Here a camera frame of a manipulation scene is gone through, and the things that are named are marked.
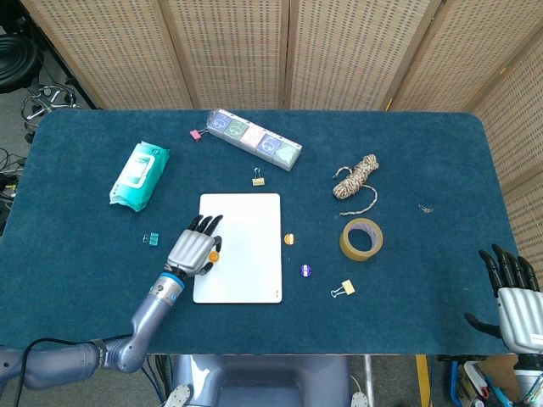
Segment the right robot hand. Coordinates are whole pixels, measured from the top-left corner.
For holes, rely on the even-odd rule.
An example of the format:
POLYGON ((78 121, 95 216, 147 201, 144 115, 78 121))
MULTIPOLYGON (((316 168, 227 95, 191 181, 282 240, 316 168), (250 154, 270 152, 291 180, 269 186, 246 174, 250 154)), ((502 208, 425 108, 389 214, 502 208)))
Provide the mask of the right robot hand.
POLYGON ((488 271, 500 323, 491 325, 466 313, 467 323, 478 332, 500 339, 513 353, 542 354, 542 291, 533 266, 499 245, 493 253, 479 250, 488 271))

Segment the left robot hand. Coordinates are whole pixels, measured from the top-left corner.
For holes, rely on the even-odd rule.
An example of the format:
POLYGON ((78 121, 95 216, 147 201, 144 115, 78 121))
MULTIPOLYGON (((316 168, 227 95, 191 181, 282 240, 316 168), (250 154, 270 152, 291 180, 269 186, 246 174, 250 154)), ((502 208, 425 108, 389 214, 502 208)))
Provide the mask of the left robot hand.
POLYGON ((210 254, 221 251, 222 238, 214 232, 222 219, 223 215, 197 215, 176 240, 167 256, 164 271, 182 281, 207 274, 214 264, 210 254))

